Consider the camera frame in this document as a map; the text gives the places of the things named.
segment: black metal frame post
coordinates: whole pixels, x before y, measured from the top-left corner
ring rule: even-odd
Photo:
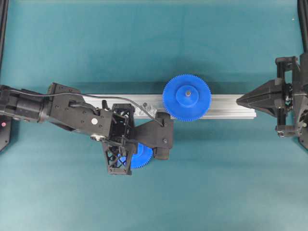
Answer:
[[[5,28],[8,14],[9,0],[0,0],[0,70],[2,68],[2,57],[4,50]],[[0,151],[9,143],[11,137],[12,118],[0,115]]]

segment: black plastic part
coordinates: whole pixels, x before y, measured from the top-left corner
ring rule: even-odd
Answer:
[[[9,143],[11,138],[12,118],[0,115],[0,151],[2,151]]]

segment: blue gear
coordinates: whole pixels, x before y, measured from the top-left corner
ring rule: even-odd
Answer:
[[[131,157],[130,168],[140,168],[148,164],[153,156],[152,148],[149,148],[142,143],[138,143],[137,153]],[[126,157],[123,156],[120,160],[125,163]]]
[[[166,84],[163,104],[173,117],[182,121],[194,121],[208,111],[211,91],[199,77],[191,74],[179,75]]]

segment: black cable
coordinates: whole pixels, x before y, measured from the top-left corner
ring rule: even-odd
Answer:
[[[307,0],[297,1],[297,12],[302,33],[304,52],[308,52],[308,2]]]
[[[82,94],[82,93],[76,93],[76,92],[61,92],[61,93],[56,93],[56,94],[33,94],[33,93],[27,93],[23,92],[21,90],[13,90],[9,89],[11,92],[23,94],[23,95],[28,95],[28,96],[35,96],[35,97],[53,97],[53,96],[60,96],[60,95],[78,95],[78,96],[86,96],[90,98],[95,98],[95,99],[114,99],[114,100],[124,100],[132,103],[136,107],[138,107],[140,110],[142,110],[144,113],[147,114],[149,118],[157,122],[160,126],[164,126],[161,122],[159,122],[157,119],[155,119],[153,116],[151,116],[145,109],[143,109],[141,106],[139,106],[136,102],[133,100],[123,98],[123,97],[116,97],[116,96],[96,96],[96,95],[87,95],[87,94]]]

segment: gear teeth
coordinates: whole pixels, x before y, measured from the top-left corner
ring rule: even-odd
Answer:
[[[145,165],[147,165],[153,156],[153,150],[152,148],[149,148],[145,145],[143,145],[142,153],[141,154],[133,154],[130,162],[130,168],[131,169],[137,169],[142,168]],[[124,162],[126,157],[122,157],[121,161]]]
[[[147,159],[143,164],[141,164],[139,166],[132,166],[132,165],[130,165],[130,168],[131,169],[138,169],[138,168],[142,168],[142,167],[146,166],[150,162],[150,160],[152,159],[152,156],[153,156],[153,150],[151,149],[151,155],[149,156],[149,159]]]
[[[179,78],[179,77],[193,77],[193,78],[197,78],[199,81],[202,81],[202,82],[204,83],[205,88],[209,91],[210,95],[212,94],[212,93],[211,93],[211,89],[208,87],[207,83],[206,83],[203,79],[201,79],[200,77],[195,76],[195,75],[192,75],[192,74],[182,74],[182,75],[178,75],[178,76],[176,76],[176,77],[173,77],[173,78],[172,78],[171,80],[169,80],[168,83],[165,85],[164,91],[165,91],[166,88],[168,88],[169,85],[173,84],[172,82],[173,82],[175,79],[177,79],[177,78]],[[179,115],[175,115],[175,114],[171,113],[169,107],[166,105],[166,102],[165,102],[164,97],[162,97],[162,101],[163,101],[163,105],[164,105],[165,110],[166,110],[169,114],[171,114],[171,115],[172,115],[173,117],[175,117],[176,119],[181,120],[181,121],[184,121],[184,122],[191,122],[191,121],[200,119],[200,118],[208,111],[208,109],[209,109],[209,107],[211,106],[211,103],[212,103],[212,99],[211,99],[211,97],[210,97],[210,99],[209,99],[209,106],[208,106],[208,108],[205,110],[205,112],[204,112],[202,115],[200,115],[200,116],[195,116],[195,117],[191,117],[191,118],[184,118],[184,117],[181,117],[181,116],[179,116]]]

